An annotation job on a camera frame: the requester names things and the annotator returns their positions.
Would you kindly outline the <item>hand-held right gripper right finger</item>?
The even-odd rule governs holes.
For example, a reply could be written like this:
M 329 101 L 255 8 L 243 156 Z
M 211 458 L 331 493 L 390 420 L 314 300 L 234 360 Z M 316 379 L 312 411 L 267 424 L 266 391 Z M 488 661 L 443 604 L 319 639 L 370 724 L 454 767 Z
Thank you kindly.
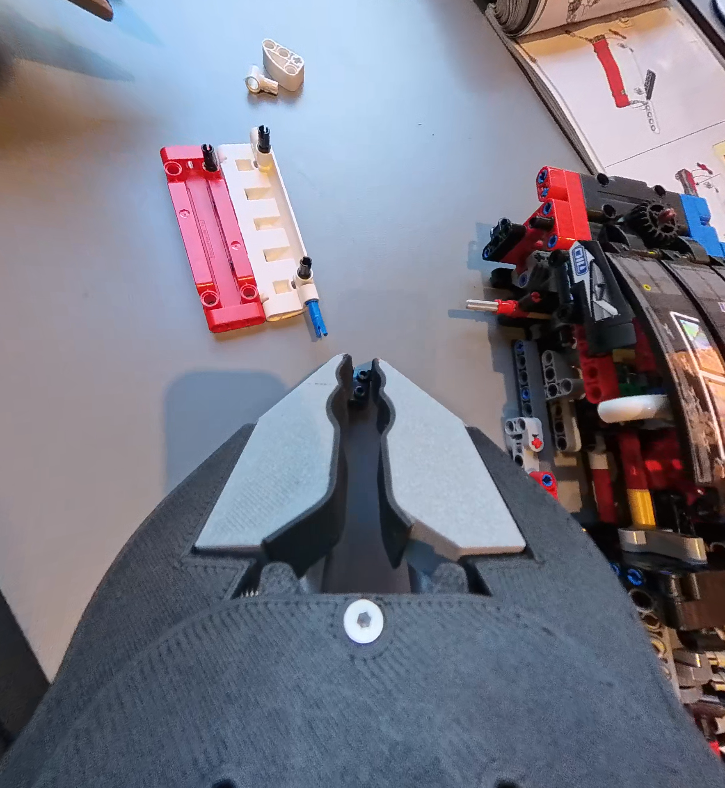
M 381 537 L 393 568 L 520 556 L 527 547 L 465 422 L 385 360 L 373 360 Z

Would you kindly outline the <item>partly built toy car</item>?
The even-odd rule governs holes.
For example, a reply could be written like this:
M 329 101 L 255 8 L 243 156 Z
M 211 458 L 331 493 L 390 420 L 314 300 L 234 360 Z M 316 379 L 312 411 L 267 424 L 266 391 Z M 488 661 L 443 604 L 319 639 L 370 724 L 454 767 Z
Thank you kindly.
M 725 762 L 725 238 L 679 192 L 543 167 L 482 259 L 519 331 L 510 456 L 581 521 Z

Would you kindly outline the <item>instruction booklet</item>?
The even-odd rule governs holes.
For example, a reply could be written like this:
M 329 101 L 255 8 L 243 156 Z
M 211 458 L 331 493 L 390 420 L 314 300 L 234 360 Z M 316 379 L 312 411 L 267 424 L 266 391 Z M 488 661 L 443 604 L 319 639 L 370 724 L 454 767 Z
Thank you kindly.
M 593 173 L 706 200 L 725 243 L 725 66 L 677 2 L 489 2 Z

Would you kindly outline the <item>grey desk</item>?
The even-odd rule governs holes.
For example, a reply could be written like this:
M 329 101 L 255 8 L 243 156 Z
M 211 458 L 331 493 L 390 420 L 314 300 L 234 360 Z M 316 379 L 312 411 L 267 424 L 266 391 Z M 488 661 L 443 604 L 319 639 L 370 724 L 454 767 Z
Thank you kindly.
M 0 589 L 47 679 L 121 547 L 339 352 L 503 442 L 490 225 L 581 161 L 475 2 L 0 2 Z M 263 39 L 297 92 L 250 94 Z M 206 326 L 160 149 L 266 124 L 329 330 Z

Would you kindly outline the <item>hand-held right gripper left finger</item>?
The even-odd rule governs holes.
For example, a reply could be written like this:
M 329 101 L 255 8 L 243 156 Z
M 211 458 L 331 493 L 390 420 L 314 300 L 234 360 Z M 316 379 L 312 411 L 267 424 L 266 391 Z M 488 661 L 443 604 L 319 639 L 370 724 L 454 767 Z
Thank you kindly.
M 343 533 L 354 365 L 339 354 L 256 422 L 194 550 L 287 564 L 304 576 Z

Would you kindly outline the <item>red and white panel assembly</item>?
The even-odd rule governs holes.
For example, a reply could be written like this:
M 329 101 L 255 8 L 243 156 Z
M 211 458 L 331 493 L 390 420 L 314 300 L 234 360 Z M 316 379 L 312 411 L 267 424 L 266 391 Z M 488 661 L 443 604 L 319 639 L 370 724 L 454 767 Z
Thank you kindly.
M 160 159 L 210 332 L 311 324 L 305 304 L 320 294 L 270 128 L 246 143 L 162 147 Z

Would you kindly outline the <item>white curved brick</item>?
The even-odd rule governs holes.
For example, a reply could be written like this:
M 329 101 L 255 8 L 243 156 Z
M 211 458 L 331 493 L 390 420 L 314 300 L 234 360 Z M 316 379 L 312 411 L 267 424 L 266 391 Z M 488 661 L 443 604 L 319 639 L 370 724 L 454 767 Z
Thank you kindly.
M 304 83 L 304 59 L 270 38 L 263 39 L 261 47 L 263 65 L 269 77 L 284 90 L 297 92 Z

